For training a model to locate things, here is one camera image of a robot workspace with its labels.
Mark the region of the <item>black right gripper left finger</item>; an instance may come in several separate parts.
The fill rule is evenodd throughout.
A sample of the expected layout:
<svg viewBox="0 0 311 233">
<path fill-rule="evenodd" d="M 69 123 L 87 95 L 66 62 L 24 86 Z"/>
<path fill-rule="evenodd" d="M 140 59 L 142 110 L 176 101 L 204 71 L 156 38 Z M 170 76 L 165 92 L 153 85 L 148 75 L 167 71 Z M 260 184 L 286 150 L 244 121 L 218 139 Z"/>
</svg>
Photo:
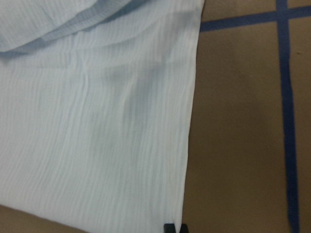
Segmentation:
<svg viewBox="0 0 311 233">
<path fill-rule="evenodd" d="M 166 223 L 163 228 L 164 233 L 175 233 L 175 225 L 173 223 Z"/>
</svg>

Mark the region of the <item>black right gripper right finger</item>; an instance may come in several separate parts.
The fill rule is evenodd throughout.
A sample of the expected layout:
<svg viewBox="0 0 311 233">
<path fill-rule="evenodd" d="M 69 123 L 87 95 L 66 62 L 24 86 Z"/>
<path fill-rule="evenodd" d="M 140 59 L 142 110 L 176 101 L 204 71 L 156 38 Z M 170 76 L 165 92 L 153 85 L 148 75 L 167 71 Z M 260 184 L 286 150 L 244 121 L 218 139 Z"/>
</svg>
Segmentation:
<svg viewBox="0 0 311 233">
<path fill-rule="evenodd" d="M 179 233 L 189 233 L 187 224 L 181 224 Z"/>
</svg>

